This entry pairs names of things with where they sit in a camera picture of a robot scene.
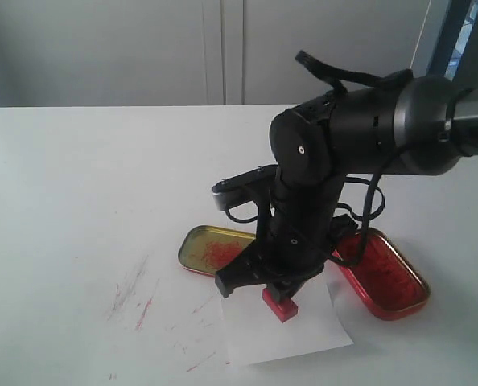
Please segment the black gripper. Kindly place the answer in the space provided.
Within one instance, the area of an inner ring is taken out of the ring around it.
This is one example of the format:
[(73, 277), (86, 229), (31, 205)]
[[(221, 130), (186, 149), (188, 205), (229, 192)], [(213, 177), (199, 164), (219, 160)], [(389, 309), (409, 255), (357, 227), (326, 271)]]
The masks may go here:
[[(275, 300), (292, 298), (311, 278), (323, 271), (336, 246), (358, 226), (349, 214), (335, 216), (347, 176), (332, 176), (316, 185), (290, 183), (277, 176), (270, 188), (274, 215), (269, 223), (267, 256), (282, 270), (282, 277), (267, 285)], [(236, 288), (265, 284), (270, 279), (257, 244), (250, 244), (215, 274), (222, 298)]]

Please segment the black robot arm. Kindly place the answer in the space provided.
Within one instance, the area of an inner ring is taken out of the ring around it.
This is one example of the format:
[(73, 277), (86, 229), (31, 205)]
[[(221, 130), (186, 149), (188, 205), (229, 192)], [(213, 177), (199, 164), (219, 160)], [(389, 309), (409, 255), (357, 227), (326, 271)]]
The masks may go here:
[(335, 216), (355, 174), (369, 174), (360, 218), (366, 231), (383, 175), (441, 175), (478, 155), (478, 88), (441, 76), (394, 88), (329, 92), (286, 109), (270, 124), (275, 162), (217, 183), (218, 208), (254, 203), (254, 241), (216, 273), (223, 297), (265, 285), (276, 302), (323, 271), (345, 225)]

